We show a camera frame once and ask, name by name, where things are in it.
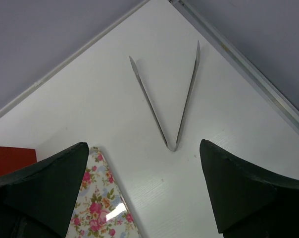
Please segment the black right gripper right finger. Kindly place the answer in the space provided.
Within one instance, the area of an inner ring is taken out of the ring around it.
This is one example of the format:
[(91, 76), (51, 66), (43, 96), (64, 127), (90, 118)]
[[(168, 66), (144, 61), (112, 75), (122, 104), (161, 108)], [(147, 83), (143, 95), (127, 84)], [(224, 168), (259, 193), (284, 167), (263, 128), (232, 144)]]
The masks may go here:
[(225, 238), (299, 238), (299, 180), (203, 139), (201, 167), (218, 232)]

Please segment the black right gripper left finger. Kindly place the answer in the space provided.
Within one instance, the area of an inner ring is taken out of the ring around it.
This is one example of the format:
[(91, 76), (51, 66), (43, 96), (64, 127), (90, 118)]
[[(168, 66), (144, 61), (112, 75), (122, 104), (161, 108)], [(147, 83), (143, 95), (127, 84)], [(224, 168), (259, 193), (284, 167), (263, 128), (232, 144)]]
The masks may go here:
[(86, 142), (0, 177), (0, 238), (64, 238), (89, 155)]

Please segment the red paper bag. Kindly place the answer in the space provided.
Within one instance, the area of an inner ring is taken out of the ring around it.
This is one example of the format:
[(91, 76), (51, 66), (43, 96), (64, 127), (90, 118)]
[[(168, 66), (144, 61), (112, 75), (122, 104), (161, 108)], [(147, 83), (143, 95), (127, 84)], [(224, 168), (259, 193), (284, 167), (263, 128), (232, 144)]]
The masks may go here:
[(36, 151), (28, 148), (0, 146), (0, 176), (37, 162)]

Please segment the metal tongs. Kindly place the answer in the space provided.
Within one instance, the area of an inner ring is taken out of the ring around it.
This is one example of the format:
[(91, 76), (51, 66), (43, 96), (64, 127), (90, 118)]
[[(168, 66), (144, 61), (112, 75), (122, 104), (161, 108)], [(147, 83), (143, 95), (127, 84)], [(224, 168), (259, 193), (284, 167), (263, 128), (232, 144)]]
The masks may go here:
[(200, 43), (184, 55), (159, 54), (150, 61), (129, 57), (163, 143), (171, 152), (176, 152), (181, 143), (200, 59)]

